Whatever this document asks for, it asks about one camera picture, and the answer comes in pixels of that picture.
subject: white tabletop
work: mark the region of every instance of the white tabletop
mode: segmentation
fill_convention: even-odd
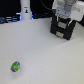
[[[84,84],[84,28],[77,23],[68,41],[50,25],[51,18],[0,24],[0,84]]]

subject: green toy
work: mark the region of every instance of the green toy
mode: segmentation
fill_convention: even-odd
[[[13,72],[17,72],[20,69],[20,63],[19,62],[14,62],[13,65],[11,66],[11,70]]]

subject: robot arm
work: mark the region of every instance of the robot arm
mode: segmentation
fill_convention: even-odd
[[[84,15],[84,2],[77,0],[54,0],[52,9],[56,16],[81,21]]]
[[[21,3],[21,20],[31,20],[32,12],[30,9],[30,0],[20,0]]]
[[[76,21],[84,15],[84,2],[77,0],[54,0],[51,33],[70,40]]]

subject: green object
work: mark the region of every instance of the green object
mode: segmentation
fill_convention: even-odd
[[[19,62],[14,62],[11,66],[11,70],[13,72],[17,72],[20,69],[20,63]]]

